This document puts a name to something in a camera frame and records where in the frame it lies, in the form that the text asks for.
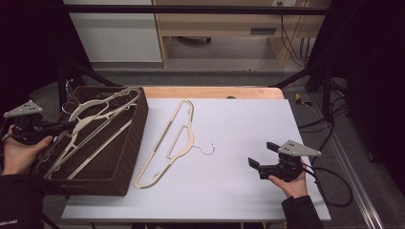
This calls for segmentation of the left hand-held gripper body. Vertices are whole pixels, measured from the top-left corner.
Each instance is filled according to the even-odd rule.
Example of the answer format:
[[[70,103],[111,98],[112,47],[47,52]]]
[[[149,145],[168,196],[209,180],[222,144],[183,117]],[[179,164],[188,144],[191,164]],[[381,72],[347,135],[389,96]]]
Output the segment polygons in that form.
[[[43,109],[32,100],[4,113],[4,118],[12,118],[14,126],[11,137],[25,145],[37,144],[53,130],[42,123]]]

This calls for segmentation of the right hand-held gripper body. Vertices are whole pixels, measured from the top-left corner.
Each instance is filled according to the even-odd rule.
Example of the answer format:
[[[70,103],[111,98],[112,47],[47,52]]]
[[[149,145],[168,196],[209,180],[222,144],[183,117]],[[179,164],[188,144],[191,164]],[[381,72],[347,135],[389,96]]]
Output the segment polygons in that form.
[[[275,176],[285,182],[290,182],[296,179],[303,171],[302,156],[321,155],[320,151],[293,140],[288,140],[275,153],[278,154],[279,162],[276,165],[260,164],[258,169],[260,179],[268,179],[269,176]]]

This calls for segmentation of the beige plastic clothes hanger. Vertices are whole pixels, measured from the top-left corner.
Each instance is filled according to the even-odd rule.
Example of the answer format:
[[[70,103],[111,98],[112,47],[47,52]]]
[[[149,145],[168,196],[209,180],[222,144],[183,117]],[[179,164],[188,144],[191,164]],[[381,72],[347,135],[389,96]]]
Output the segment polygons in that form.
[[[50,178],[71,156],[107,127],[114,118],[119,116],[123,111],[129,110],[132,106],[136,106],[141,94],[141,88],[130,87],[113,93],[106,98],[93,99],[78,104],[77,108],[69,117],[70,122],[76,122],[74,128],[71,131],[64,131],[55,143],[59,143],[64,137],[70,139],[70,142],[59,154],[44,177]],[[79,134],[82,133],[89,124],[100,119],[103,120],[101,124],[82,140],[78,140]]]
[[[206,152],[196,144],[194,132],[195,104],[190,99],[155,99],[156,108],[147,120],[148,138],[141,146],[133,186],[148,189],[155,186],[182,157],[197,149],[205,156],[215,152],[215,145]]]
[[[71,114],[80,103],[93,99],[106,98],[107,96],[110,96],[113,93],[119,92],[123,89],[126,88],[77,88],[74,90],[72,97],[69,99],[70,104],[66,107],[66,114]],[[107,127],[92,138],[73,156],[71,156],[59,170],[54,172],[52,177],[61,176],[66,179],[74,179],[78,177],[86,167],[89,167],[99,155],[108,149],[112,142],[116,141],[130,127],[132,122],[131,112],[136,108],[136,106],[132,106],[129,110],[123,111],[119,116],[114,118]],[[83,132],[79,134],[78,140],[82,140],[102,122],[103,120],[100,119],[89,124],[83,130]],[[65,144],[64,149],[70,142],[70,139],[66,137],[66,141],[67,143]]]

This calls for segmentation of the brown woven basket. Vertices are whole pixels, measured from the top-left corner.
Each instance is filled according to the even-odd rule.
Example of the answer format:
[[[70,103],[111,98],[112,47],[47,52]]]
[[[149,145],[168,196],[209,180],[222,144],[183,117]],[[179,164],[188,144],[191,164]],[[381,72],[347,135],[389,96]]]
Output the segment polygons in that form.
[[[66,114],[66,107],[69,104],[68,100],[59,116],[61,121],[69,121],[70,114]],[[130,127],[74,179],[61,176],[44,177],[67,143],[66,137],[59,143],[54,142],[35,168],[35,171],[47,181],[47,193],[71,196],[124,196],[137,162],[148,110],[148,103],[142,90],[137,106],[131,112]]]

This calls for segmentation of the person's right hand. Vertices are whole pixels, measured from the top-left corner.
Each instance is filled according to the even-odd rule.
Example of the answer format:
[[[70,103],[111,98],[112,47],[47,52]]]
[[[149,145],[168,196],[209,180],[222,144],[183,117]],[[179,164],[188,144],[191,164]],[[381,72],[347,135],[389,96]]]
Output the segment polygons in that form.
[[[279,187],[287,198],[301,198],[309,194],[305,171],[302,171],[296,179],[290,182],[285,182],[275,176],[269,176],[268,180]]]

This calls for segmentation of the person's left hand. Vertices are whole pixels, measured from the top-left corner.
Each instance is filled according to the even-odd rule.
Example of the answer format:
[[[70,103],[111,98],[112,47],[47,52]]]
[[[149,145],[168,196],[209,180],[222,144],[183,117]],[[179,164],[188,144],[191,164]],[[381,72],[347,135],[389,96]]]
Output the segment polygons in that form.
[[[4,169],[2,175],[27,174],[38,154],[47,148],[52,141],[51,136],[46,136],[35,145],[24,145],[12,137],[7,138],[4,141]]]

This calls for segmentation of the white table sheet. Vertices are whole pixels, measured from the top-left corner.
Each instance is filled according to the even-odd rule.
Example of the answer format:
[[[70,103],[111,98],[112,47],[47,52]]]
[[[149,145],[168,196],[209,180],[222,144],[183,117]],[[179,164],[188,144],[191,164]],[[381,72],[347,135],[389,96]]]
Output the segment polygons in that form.
[[[278,145],[301,136],[285,99],[193,99],[194,149],[155,186],[130,187],[124,197],[70,198],[64,219],[95,221],[277,221],[284,219],[284,193],[260,179],[252,158],[275,164]]]

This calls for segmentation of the yellow and black tool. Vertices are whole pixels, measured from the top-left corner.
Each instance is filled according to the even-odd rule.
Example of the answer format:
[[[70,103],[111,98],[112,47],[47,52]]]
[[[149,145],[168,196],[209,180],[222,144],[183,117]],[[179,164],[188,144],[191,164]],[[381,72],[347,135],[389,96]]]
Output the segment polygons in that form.
[[[311,107],[312,103],[310,101],[304,101],[300,94],[295,94],[295,102],[298,105],[304,105],[307,107]]]

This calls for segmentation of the black curtain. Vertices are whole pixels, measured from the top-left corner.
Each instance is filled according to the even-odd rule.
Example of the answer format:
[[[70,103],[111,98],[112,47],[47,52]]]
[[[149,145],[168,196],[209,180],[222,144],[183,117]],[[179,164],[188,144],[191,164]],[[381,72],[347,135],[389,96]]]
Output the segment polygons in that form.
[[[0,123],[3,113],[57,79],[65,62],[92,67],[64,0],[0,0]]]
[[[349,105],[372,155],[405,195],[405,0],[330,0],[310,60],[347,80]]]

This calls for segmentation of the white cabinet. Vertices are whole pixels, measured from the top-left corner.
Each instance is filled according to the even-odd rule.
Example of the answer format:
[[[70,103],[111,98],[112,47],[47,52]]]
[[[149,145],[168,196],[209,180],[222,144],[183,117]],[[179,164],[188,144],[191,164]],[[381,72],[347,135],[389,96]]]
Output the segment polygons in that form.
[[[92,63],[161,62],[153,13],[71,13]]]

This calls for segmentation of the light wooden desk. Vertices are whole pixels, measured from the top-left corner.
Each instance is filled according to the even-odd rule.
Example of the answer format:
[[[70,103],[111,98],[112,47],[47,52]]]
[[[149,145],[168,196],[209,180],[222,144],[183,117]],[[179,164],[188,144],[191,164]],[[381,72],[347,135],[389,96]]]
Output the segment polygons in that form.
[[[328,7],[331,0],[152,0],[155,6]],[[158,13],[163,37],[262,36],[279,67],[286,66],[300,38],[317,37],[322,15]]]

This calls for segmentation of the black frame strut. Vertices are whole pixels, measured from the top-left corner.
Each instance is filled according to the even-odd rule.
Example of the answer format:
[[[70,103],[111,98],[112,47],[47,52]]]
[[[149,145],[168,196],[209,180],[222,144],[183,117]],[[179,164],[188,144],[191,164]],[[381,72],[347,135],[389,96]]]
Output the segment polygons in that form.
[[[292,82],[301,79],[304,76],[309,76],[309,80],[305,85],[308,93],[316,92],[320,86],[322,90],[322,115],[328,121],[332,121],[332,114],[330,111],[330,92],[331,92],[331,70],[327,64],[322,64],[320,61],[305,67],[302,71],[295,73],[293,76],[276,83],[273,88],[283,89]]]
[[[85,86],[82,76],[86,75],[96,82],[107,87],[118,87],[118,84],[95,73],[92,69],[85,68],[75,62],[63,62],[57,73],[59,107],[62,107],[68,100],[66,84],[69,80],[73,81],[73,89],[78,86]]]

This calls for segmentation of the aluminium rail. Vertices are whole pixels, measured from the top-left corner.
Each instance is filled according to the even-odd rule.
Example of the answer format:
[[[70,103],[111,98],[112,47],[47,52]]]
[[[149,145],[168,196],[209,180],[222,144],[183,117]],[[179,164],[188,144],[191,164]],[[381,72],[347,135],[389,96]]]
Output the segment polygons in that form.
[[[385,229],[383,222],[374,208],[372,200],[370,199],[370,196],[368,195],[360,179],[360,176],[354,170],[354,166],[350,162],[350,159],[337,134],[332,134],[330,136],[330,143],[342,173],[352,187],[354,199],[368,228]]]

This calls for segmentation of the black horizontal frame bar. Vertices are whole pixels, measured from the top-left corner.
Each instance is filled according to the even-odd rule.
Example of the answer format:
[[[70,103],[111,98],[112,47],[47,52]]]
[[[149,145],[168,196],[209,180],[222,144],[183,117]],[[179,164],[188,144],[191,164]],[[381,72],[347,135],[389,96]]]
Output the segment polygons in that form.
[[[329,8],[293,7],[230,7],[230,6],[125,6],[125,5],[64,5],[68,12],[84,13],[199,13],[199,14],[284,14],[327,15]]]

